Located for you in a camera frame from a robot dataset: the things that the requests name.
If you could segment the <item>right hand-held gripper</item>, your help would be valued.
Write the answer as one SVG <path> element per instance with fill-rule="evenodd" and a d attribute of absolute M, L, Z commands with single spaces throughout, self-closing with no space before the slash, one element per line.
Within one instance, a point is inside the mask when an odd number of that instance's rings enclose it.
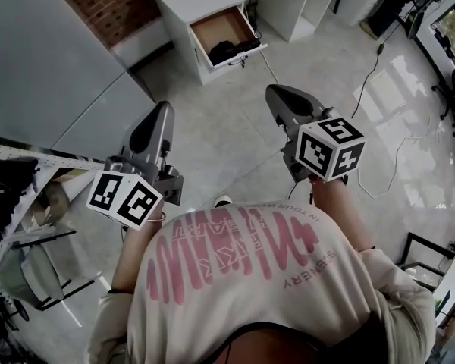
<path fill-rule="evenodd" d="M 347 176 L 359 167 L 366 137 L 333 107 L 292 86 L 270 84 L 265 101 L 287 142 L 281 149 L 293 180 L 314 174 L 324 181 Z"/>

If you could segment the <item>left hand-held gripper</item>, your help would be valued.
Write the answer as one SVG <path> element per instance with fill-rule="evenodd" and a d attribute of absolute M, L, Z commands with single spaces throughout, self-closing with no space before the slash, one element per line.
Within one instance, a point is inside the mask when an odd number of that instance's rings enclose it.
<path fill-rule="evenodd" d="M 174 109 L 161 101 L 133 130 L 129 148 L 96 172 L 86 207 L 128 228 L 141 228 L 160 202 L 178 206 L 184 178 L 166 164 L 174 135 Z"/>

